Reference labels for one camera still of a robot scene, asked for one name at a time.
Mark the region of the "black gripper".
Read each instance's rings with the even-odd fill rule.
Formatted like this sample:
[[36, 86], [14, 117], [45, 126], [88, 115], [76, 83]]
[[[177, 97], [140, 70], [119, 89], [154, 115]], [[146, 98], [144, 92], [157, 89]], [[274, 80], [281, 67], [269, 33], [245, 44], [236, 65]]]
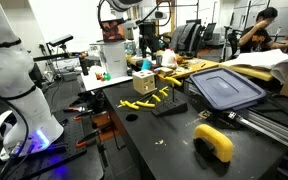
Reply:
[[139, 26], [140, 38], [139, 47], [143, 49], [148, 47], [150, 50], [158, 49], [158, 38], [155, 34], [155, 24], [153, 22], [146, 22]]

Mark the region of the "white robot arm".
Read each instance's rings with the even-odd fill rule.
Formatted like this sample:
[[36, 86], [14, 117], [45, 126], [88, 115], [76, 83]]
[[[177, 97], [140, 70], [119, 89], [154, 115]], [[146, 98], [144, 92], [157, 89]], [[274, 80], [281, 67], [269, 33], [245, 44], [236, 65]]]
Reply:
[[34, 61], [11, 28], [0, 4], [0, 98], [8, 102], [16, 123], [2, 137], [0, 159], [38, 153], [64, 132], [51, 114], [42, 90], [29, 76]]

